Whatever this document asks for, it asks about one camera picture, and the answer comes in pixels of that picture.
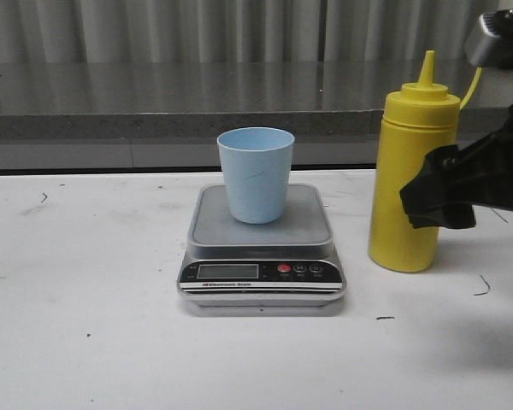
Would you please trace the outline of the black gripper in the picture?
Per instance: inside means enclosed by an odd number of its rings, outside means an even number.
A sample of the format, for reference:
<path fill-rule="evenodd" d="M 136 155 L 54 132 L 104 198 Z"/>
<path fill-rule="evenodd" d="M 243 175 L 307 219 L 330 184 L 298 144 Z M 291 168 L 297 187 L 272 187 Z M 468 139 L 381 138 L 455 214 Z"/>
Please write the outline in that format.
<path fill-rule="evenodd" d="M 455 144 L 433 149 L 400 190 L 403 211 L 414 229 L 473 228 L 470 204 L 513 211 L 513 104 L 500 129 L 458 152 Z"/>

